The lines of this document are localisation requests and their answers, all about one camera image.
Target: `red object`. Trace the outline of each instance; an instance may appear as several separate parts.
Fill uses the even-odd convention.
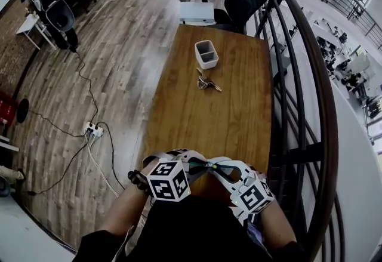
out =
[[[0,120],[6,120],[11,126],[19,104],[16,100],[0,91]]]

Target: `brick wall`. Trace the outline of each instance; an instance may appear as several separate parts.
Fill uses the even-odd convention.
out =
[[[9,95],[14,93],[36,49],[25,36],[16,35],[24,22],[26,10],[20,0],[13,1],[0,13],[0,90]],[[37,44],[42,38],[38,33],[31,33],[31,37]]]

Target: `wooden floor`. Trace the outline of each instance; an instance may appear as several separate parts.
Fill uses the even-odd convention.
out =
[[[222,7],[223,0],[212,0]],[[81,72],[93,81],[100,109],[95,121],[109,124],[115,145],[115,168],[122,184],[135,167],[147,115],[178,27],[178,0],[98,0],[80,17],[78,48],[86,66]],[[76,135],[95,111],[88,82],[79,77],[76,54],[44,45],[21,87],[19,100]],[[22,190],[40,191],[63,174],[72,156],[84,145],[32,113],[10,129],[20,147],[14,168],[22,168]],[[112,150],[107,131],[95,142],[93,156],[111,185],[121,192],[111,170]],[[94,231],[114,200],[84,149],[56,187],[38,196],[22,195],[31,213],[57,237],[78,248],[81,236]]]

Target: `keys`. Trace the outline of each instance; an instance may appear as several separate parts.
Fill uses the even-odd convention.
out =
[[[200,68],[196,68],[199,72],[198,88],[207,89],[208,87],[214,87],[217,91],[222,92],[223,90],[214,83],[210,78],[203,74],[203,71]]]

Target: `power strip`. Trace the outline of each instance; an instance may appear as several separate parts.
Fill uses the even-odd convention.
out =
[[[102,127],[98,127],[98,126],[96,126],[93,123],[87,122],[85,124],[85,132],[93,134],[96,137],[102,137],[102,135],[103,135],[103,128]]]

